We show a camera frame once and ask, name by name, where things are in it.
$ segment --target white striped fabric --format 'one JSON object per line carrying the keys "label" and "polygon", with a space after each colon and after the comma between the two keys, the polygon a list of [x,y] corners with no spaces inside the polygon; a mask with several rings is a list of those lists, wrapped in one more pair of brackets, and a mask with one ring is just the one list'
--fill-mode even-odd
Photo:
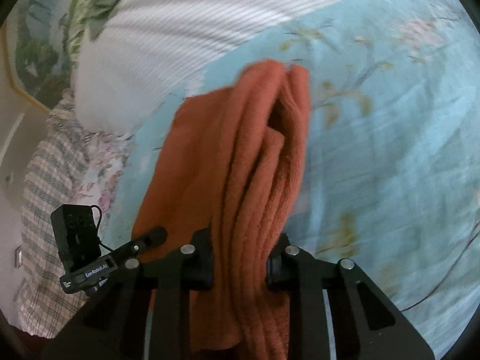
{"label": "white striped fabric", "polygon": [[90,131],[134,132],[169,90],[208,62],[337,1],[123,0],[99,38],[84,39],[77,118]]}

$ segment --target plaid fabric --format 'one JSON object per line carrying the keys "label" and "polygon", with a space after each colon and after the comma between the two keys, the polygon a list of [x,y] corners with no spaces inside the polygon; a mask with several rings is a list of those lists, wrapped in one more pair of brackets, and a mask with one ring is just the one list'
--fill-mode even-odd
{"label": "plaid fabric", "polygon": [[86,300],[83,293],[67,295],[60,287],[64,270],[50,214],[71,200],[75,181],[88,168],[89,135],[75,118],[70,91],[64,92],[46,124],[47,138],[38,145],[25,177],[22,251],[26,276],[15,301],[22,329],[52,338]]}

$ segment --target metal rivet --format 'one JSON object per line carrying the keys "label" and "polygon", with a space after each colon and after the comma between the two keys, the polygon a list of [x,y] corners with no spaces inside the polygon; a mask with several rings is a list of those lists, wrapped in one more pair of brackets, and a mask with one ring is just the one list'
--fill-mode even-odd
{"label": "metal rivet", "polygon": [[340,261],[340,265],[345,269],[352,269],[355,266],[355,263],[351,259],[343,259]]}
{"label": "metal rivet", "polygon": [[127,269],[135,269],[138,268],[140,262],[137,259],[128,259],[125,261],[125,268]]}
{"label": "metal rivet", "polygon": [[285,248],[285,253],[288,254],[289,256],[296,256],[297,254],[300,253],[300,249],[295,245],[288,245]]}
{"label": "metal rivet", "polygon": [[192,253],[195,251],[195,246],[190,245],[190,244],[186,244],[186,245],[183,245],[183,246],[180,248],[180,251],[181,251],[183,254],[192,254]]}

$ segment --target orange fabric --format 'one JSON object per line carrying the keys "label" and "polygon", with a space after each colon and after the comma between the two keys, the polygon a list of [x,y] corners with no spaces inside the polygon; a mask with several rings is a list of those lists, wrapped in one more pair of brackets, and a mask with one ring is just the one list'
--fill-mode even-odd
{"label": "orange fabric", "polygon": [[273,60],[177,111],[132,236],[167,229],[151,261],[211,224],[214,288],[191,296],[193,351],[287,358],[288,299],[267,291],[266,260],[299,191],[309,111],[307,70]]}

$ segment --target plaid blanket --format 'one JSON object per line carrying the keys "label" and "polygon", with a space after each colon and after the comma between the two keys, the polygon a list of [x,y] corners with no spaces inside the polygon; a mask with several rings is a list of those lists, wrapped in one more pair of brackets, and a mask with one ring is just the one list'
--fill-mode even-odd
{"label": "plaid blanket", "polygon": [[25,279],[16,295],[20,324],[32,335],[52,338],[84,304],[83,293],[67,295],[59,277],[50,214],[73,197],[74,183],[88,169],[90,134],[75,118],[69,90],[46,119],[48,135],[37,147],[25,177],[22,252]]}

